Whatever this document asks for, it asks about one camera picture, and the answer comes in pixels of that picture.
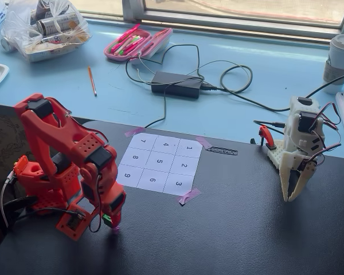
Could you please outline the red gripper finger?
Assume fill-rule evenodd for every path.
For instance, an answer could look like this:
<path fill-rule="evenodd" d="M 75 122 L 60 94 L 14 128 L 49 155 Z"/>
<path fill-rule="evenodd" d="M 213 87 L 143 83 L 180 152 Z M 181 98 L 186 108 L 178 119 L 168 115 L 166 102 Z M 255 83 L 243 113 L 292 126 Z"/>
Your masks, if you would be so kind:
<path fill-rule="evenodd" d="M 119 211 L 118 213 L 111 215 L 110 218 L 111 218 L 111 228 L 118 229 L 119 224 L 121 222 L 121 212 Z"/>

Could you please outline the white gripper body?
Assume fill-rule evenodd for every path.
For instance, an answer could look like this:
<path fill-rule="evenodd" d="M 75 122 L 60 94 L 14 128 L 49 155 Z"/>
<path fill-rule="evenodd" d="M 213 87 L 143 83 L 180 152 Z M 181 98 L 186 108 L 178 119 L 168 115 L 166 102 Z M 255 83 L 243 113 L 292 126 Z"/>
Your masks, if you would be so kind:
<path fill-rule="evenodd" d="M 289 178 L 291 171 L 299 171 L 299 177 L 312 178 L 316 172 L 317 158 L 310 159 L 299 151 L 282 153 L 279 164 L 279 175 L 281 178 Z"/>

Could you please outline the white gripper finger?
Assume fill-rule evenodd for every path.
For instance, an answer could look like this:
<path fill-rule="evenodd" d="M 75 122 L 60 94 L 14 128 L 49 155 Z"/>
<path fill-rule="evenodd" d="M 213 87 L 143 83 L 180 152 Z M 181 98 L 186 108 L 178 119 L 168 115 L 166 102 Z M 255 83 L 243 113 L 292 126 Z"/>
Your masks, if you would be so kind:
<path fill-rule="evenodd" d="M 280 173 L 282 184 L 283 199 L 285 202 L 291 202 L 295 199 L 295 191 L 298 183 L 298 171 L 288 170 Z"/>

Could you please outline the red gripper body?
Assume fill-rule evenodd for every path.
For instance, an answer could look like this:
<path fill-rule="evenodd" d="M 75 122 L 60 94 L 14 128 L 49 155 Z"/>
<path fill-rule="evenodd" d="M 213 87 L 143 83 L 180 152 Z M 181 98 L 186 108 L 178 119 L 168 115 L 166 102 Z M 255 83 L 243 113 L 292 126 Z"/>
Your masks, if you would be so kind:
<path fill-rule="evenodd" d="M 80 175 L 83 197 L 94 206 L 91 217 L 101 212 L 110 218 L 120 218 L 126 193 L 115 180 L 117 167 L 106 167 L 99 172 L 95 166 L 84 166 L 80 168 Z"/>

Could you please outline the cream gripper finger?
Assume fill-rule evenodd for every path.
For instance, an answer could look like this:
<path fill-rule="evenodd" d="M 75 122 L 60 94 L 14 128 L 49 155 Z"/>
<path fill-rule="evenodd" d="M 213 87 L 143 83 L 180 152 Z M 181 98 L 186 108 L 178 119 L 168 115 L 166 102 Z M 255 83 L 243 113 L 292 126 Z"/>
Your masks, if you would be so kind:
<path fill-rule="evenodd" d="M 291 195 L 288 198 L 288 201 L 293 201 L 296 199 L 304 187 L 306 186 L 309 179 L 314 175 L 316 171 L 316 163 L 315 162 L 308 162 L 304 166 L 303 171 L 300 172 L 300 176 L 298 178 L 298 181 L 296 183 L 296 186 L 294 188 L 294 191 L 291 193 Z"/>

